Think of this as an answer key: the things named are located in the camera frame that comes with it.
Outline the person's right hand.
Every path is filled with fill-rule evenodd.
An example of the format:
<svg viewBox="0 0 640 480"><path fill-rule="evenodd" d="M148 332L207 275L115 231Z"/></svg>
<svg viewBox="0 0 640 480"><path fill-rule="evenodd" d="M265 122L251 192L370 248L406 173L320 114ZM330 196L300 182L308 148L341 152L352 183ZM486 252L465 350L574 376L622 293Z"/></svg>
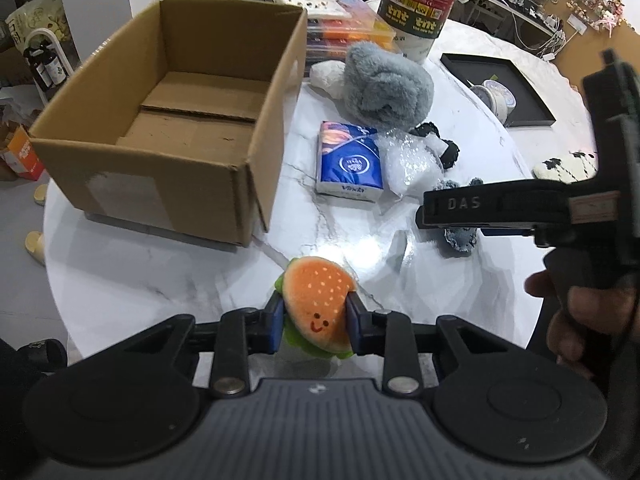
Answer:
<svg viewBox="0 0 640 480"><path fill-rule="evenodd" d="M589 331L611 337L620 349L609 372L597 372L587 354L601 349ZM619 382L639 380L639 292L627 285L610 289L573 286L564 309L542 308L527 349L578 375Z"/></svg>

